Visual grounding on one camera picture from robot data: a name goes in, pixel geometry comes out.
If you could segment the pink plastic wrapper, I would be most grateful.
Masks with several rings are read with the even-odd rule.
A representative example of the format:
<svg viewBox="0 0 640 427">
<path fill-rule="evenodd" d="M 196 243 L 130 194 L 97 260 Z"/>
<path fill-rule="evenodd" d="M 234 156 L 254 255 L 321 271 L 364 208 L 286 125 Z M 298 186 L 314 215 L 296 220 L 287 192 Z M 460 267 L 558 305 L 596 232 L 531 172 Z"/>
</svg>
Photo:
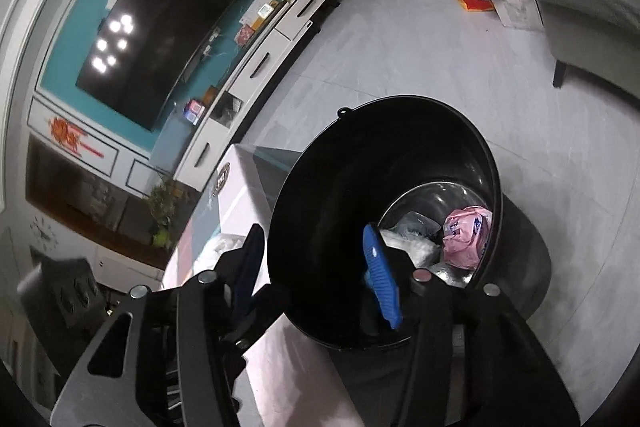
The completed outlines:
<svg viewBox="0 0 640 427">
<path fill-rule="evenodd" d="M 442 259 L 461 270 L 475 270 L 482 260 L 491 231 L 492 212 L 468 206 L 450 212 L 442 225 Z"/>
</svg>

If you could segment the black round trash bin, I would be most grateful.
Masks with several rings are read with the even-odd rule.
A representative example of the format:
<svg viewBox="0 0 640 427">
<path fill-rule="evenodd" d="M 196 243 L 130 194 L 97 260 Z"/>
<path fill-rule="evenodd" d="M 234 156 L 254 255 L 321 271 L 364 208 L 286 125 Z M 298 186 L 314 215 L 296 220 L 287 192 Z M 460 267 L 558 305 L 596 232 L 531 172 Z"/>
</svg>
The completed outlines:
<svg viewBox="0 0 640 427">
<path fill-rule="evenodd" d="M 494 222 L 463 284 L 494 283 L 531 317 L 550 285 L 549 249 L 503 194 L 477 127 L 457 109 L 417 95 L 341 108 L 296 160 L 271 218 L 268 274 L 288 321 L 334 350 L 402 343 L 412 326 L 392 329 L 364 280 L 364 229 L 399 232 L 413 219 L 442 222 L 473 205 Z"/>
</svg>

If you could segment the potted plant by doorway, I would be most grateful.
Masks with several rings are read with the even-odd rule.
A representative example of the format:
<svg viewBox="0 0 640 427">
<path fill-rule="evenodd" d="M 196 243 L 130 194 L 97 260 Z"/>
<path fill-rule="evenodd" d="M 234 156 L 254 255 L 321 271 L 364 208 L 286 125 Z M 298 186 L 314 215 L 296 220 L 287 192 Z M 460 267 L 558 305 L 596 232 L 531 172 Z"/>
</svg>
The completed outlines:
<svg viewBox="0 0 640 427">
<path fill-rule="evenodd" d="M 198 202 L 198 192 L 176 180 L 163 179 L 144 201 L 154 221 L 152 246 L 171 251 Z"/>
</svg>

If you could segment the pastel striped table cloth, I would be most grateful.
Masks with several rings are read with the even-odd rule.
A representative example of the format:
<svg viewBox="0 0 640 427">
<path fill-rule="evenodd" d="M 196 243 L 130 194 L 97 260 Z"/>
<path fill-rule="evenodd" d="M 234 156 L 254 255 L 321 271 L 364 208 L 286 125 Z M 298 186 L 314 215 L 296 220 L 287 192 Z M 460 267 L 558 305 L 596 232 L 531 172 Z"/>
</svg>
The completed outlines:
<svg viewBox="0 0 640 427">
<path fill-rule="evenodd" d="M 241 246 L 253 225 L 269 228 L 286 176 L 298 153 L 233 145 L 215 167 L 171 254 L 162 286 L 173 288 Z M 243 426 L 359 426 L 352 399 L 328 351 L 282 313 L 269 271 L 257 275 L 250 318 L 241 334 L 250 343 L 235 385 Z"/>
</svg>

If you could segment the white tv cabinet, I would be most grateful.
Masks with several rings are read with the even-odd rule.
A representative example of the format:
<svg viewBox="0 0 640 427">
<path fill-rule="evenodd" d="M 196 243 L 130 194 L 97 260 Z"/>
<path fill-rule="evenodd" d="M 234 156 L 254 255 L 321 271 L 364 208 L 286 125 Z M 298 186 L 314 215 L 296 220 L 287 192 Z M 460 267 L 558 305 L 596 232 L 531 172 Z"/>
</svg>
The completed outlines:
<svg viewBox="0 0 640 427">
<path fill-rule="evenodd" d="M 174 173 L 174 179 L 201 192 L 228 146 L 279 68 L 311 28 L 328 0 L 285 0 L 245 46 L 245 53 L 206 110 Z"/>
</svg>

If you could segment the large black television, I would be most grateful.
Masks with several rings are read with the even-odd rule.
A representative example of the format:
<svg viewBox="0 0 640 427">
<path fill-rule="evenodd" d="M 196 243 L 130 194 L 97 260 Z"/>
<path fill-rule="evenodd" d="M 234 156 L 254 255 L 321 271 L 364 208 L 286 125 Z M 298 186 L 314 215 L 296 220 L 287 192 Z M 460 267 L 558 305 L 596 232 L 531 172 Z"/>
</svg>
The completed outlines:
<svg viewBox="0 0 640 427">
<path fill-rule="evenodd" d="M 235 0 L 117 0 L 76 80 L 81 91 L 151 130 Z"/>
</svg>

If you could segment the wall clock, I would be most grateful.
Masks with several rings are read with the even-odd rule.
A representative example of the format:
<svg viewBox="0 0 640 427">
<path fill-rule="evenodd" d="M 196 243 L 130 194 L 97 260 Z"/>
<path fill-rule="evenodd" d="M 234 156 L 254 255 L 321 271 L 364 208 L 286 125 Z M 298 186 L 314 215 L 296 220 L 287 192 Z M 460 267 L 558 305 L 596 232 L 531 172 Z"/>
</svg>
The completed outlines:
<svg viewBox="0 0 640 427">
<path fill-rule="evenodd" d="M 32 232 L 32 239 L 35 242 L 35 248 L 40 253 L 52 253 L 58 248 L 58 239 L 50 225 L 43 217 L 33 217 L 30 222 L 29 230 Z"/>
</svg>

